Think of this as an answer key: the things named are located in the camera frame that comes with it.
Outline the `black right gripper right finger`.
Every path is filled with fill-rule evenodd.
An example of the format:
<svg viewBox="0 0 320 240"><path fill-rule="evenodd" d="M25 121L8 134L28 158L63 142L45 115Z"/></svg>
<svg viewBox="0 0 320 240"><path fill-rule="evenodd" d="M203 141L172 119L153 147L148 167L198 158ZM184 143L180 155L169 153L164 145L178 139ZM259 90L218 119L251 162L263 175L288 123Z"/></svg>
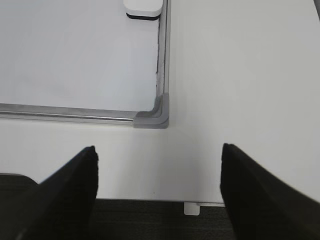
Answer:
<svg viewBox="0 0 320 240"><path fill-rule="evenodd" d="M220 192L238 240L318 240L320 204L234 144L221 155Z"/></svg>

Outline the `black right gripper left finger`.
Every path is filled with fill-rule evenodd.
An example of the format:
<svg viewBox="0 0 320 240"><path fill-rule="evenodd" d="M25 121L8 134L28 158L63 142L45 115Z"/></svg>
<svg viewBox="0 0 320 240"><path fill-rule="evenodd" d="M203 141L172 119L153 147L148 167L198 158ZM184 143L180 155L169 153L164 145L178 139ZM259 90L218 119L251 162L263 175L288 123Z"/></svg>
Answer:
<svg viewBox="0 0 320 240"><path fill-rule="evenodd" d="M98 154L85 147L41 183L0 175L2 240L88 240L98 192Z"/></svg>

